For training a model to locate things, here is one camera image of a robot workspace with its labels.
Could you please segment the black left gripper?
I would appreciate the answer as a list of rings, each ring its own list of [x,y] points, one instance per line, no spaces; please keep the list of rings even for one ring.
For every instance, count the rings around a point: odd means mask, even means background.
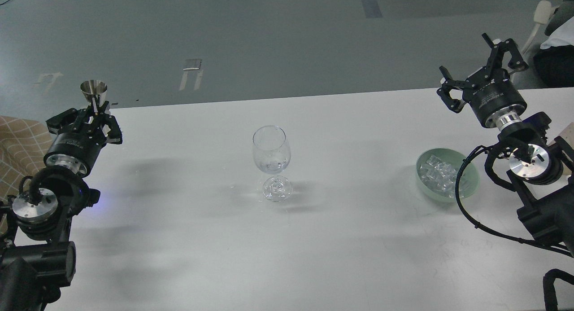
[[[86,177],[106,144],[123,143],[122,131],[109,106],[98,107],[96,114],[96,127],[88,123],[90,109],[87,107],[70,108],[47,119],[47,129],[56,138],[43,158],[45,166],[64,166]]]

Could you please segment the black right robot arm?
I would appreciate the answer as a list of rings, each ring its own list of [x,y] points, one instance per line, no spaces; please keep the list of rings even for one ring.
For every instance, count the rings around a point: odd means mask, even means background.
[[[485,62],[471,74],[455,79],[440,67],[443,79],[437,95],[448,110],[460,113],[468,106],[484,129],[496,129],[492,144],[480,145],[469,117],[449,121],[439,128],[453,144],[475,148],[455,162],[453,202],[470,227],[513,243],[573,257],[573,177],[562,176],[573,170],[573,146],[563,136],[548,139],[551,119],[544,111],[525,118],[527,102],[513,84],[514,74],[529,65],[511,38],[493,40],[483,33],[488,46]],[[472,161],[485,155],[484,173],[490,207],[517,208],[514,225],[521,224],[528,238],[497,231],[480,222],[465,208],[462,179],[470,176]]]

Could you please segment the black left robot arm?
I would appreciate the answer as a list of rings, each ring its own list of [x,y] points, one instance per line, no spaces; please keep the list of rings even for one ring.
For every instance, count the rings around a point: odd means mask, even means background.
[[[122,133],[109,102],[71,108],[47,121],[56,138],[45,168],[22,178],[17,195],[1,203],[1,309],[43,311],[70,286],[76,272],[72,219],[98,203],[90,174],[103,147],[121,144]]]

